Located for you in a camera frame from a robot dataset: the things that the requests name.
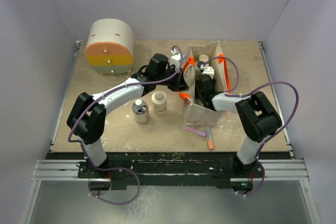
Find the white square bottle black cap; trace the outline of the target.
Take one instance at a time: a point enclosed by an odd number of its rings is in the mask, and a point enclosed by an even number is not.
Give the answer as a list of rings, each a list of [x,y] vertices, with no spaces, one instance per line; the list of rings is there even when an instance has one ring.
[[[198,74],[202,74],[203,71],[205,70],[205,68],[206,68],[206,64],[205,64],[205,62],[203,62],[203,61],[199,61],[199,62],[197,62],[197,67],[195,68],[195,72],[196,72],[196,74],[197,74],[197,75],[198,75]]]

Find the canvas bag with orange handles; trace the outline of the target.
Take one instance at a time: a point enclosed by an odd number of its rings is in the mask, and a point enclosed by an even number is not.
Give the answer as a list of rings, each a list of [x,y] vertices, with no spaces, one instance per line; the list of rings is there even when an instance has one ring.
[[[187,91],[179,92],[184,103],[184,123],[215,125],[224,111],[214,109],[212,98],[231,88],[227,61],[219,42],[190,45],[183,77],[188,85]]]

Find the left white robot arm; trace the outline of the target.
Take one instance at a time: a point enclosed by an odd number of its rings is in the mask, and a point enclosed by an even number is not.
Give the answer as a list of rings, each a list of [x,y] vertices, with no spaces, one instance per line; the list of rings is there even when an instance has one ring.
[[[90,173],[96,178],[102,178],[108,172],[108,158],[100,138],[109,113],[147,95],[157,86],[166,86],[173,92],[188,90],[183,78],[183,55],[177,54],[177,57],[177,64],[170,64],[167,56],[155,54],[147,65],[120,85],[94,95],[86,92],[78,95],[66,124],[71,129],[70,135],[77,136],[76,142],[90,163]]]

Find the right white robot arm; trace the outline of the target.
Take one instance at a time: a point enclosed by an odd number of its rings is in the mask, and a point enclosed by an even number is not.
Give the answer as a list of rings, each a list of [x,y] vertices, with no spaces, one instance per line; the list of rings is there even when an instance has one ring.
[[[238,177],[246,177],[256,164],[257,152],[263,141],[282,126],[278,112],[260,91],[247,97],[217,92],[213,79],[207,74],[197,76],[195,85],[205,108],[239,115],[246,137],[233,157],[233,171]]]

